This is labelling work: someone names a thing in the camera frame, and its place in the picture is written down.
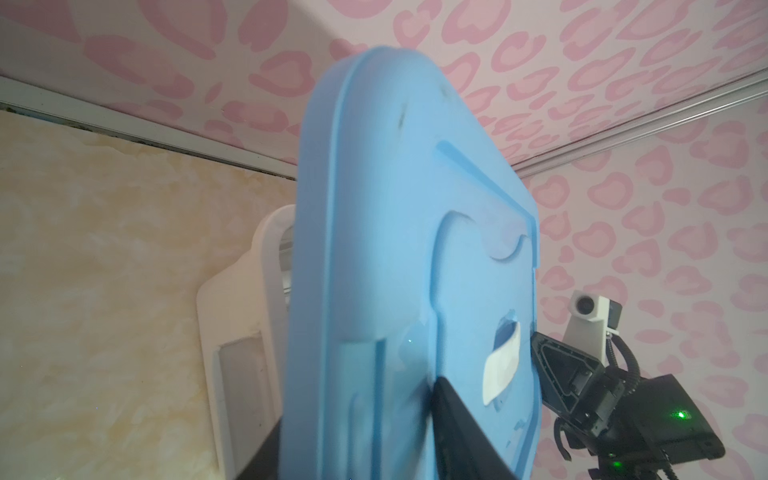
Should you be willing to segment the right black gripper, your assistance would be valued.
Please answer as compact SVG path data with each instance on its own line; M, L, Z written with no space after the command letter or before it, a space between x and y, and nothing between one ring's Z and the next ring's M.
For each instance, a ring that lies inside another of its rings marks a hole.
M540 332L531 337L543 403L576 432L599 437L625 393L624 374L615 366Z

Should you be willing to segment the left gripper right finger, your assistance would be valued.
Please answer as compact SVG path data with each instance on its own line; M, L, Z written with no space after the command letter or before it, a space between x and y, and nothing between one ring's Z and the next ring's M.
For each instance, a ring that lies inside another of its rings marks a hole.
M445 377L434 383L430 409L440 480L516 479Z

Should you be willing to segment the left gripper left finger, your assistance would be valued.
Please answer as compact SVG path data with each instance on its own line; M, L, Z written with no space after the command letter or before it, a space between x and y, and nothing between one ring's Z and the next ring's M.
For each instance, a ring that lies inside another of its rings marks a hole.
M279 420L256 454L251 458L236 480L277 480L279 467L280 430Z

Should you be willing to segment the white plastic storage bin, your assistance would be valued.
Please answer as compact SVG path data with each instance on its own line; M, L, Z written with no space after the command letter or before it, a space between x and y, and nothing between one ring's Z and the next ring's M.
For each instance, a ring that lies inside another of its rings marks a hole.
M196 305L219 468L234 479L282 416L295 208L256 228L249 250L207 280Z

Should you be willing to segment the blue plastic bin lid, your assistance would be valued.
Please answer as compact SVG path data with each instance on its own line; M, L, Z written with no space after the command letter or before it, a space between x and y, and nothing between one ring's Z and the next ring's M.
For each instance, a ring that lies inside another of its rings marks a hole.
M428 57L333 65L300 133L278 477L436 478L443 378L529 478L539 246L531 194Z

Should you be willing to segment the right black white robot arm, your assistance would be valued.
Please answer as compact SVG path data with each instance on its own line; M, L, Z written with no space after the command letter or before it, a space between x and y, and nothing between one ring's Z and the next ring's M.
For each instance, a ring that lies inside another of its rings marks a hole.
M605 340L608 361L541 333L531 338L542 402L556 416L564 460L584 450L593 479L673 479L674 466L724 457L725 446L671 374L644 378L624 340Z

